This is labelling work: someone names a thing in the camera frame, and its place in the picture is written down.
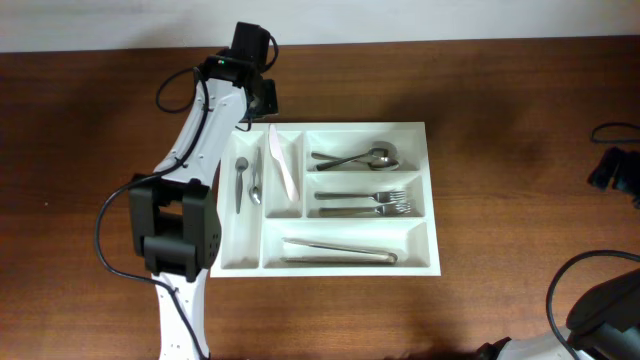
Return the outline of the small metal teaspoon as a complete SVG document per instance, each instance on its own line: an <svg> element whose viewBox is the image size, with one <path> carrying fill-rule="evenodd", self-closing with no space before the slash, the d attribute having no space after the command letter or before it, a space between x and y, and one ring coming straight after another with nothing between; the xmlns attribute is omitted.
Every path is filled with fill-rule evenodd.
<svg viewBox="0 0 640 360"><path fill-rule="evenodd" d="M235 163L236 180L235 180L235 210L237 214L241 212L243 198L243 173L249 167L249 162L245 157L239 157Z"/></svg>
<svg viewBox="0 0 640 360"><path fill-rule="evenodd" d="M254 162L252 166L252 184L248 189L248 195L250 197L251 202L258 206L262 203L261 200L261 185L260 185L260 161L261 161L261 148L257 147Z"/></svg>

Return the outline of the pink plastic knife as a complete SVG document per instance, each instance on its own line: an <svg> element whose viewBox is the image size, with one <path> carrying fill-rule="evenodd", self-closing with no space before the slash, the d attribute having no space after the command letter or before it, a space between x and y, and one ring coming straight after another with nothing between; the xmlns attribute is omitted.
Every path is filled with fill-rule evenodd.
<svg viewBox="0 0 640 360"><path fill-rule="evenodd" d="M297 190L297 186L294 183L293 177L289 172L287 167L284 154L281 148L281 144L279 141L279 136L277 132L277 128L274 124L270 124L268 127L269 134L269 149L272 158L276 161L280 168L280 173L282 175L282 180L284 184L285 191L287 193L287 197L291 202L298 202L300 199L299 192Z"/></svg>

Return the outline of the large metal spoon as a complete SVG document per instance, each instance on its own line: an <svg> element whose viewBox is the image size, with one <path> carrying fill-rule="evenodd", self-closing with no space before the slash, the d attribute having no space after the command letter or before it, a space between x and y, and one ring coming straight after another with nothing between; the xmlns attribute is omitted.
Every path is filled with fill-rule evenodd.
<svg viewBox="0 0 640 360"><path fill-rule="evenodd" d="M314 169L317 171L326 171L341 165L356 162L356 160L358 159L374 160L377 158L386 158L386 157L397 160L400 166L400 161L396 158L396 155L397 155L397 148L391 143L374 142L370 147L370 149L362 154L354 155L346 158L339 158L339 160L335 160L335 161L320 163L316 165Z"/></svg>
<svg viewBox="0 0 640 360"><path fill-rule="evenodd" d="M316 160L326 160L326 161L335 161L339 160L339 157L322 154L318 152L312 152L311 157ZM399 167L399 162L392 158L377 158L374 160L364 160L358 159L356 163L366 165L370 170L373 171L393 171Z"/></svg>

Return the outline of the metal fork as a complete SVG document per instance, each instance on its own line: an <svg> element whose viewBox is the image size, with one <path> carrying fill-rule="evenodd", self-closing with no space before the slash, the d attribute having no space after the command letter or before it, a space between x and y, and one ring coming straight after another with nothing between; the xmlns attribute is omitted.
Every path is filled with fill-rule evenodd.
<svg viewBox="0 0 640 360"><path fill-rule="evenodd" d="M388 203L373 207L320 208L321 217L349 217L373 214L375 216L394 217L410 213L412 206L406 202Z"/></svg>
<svg viewBox="0 0 640 360"><path fill-rule="evenodd" d="M404 201L406 197L407 193L405 191L383 191L374 193L316 192L314 194L314 198L317 200L368 199L381 204Z"/></svg>

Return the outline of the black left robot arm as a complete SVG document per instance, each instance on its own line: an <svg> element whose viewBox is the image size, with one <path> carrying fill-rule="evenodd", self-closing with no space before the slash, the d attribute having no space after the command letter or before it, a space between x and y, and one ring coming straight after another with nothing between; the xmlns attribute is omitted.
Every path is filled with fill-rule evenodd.
<svg viewBox="0 0 640 360"><path fill-rule="evenodd" d="M163 359L206 359L205 282L221 243L212 186L240 123L277 111L275 84L263 77L277 59L274 37L239 22L230 46L192 69L189 115L167 156L128 191L134 251L159 301Z"/></svg>

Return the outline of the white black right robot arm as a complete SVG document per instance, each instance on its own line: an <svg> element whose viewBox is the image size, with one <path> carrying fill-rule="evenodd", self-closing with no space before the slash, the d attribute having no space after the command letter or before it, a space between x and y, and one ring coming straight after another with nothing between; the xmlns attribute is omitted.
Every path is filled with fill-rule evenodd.
<svg viewBox="0 0 640 360"><path fill-rule="evenodd" d="M545 311L550 332L527 340L506 337L495 343L485 343L472 357L485 360L637 359L637 269L589 289L570 310L565 327L559 327L555 321L553 298L561 278L578 262L596 257L639 261L637 254L609 249L586 251L570 258L555 273L547 289Z"/></svg>

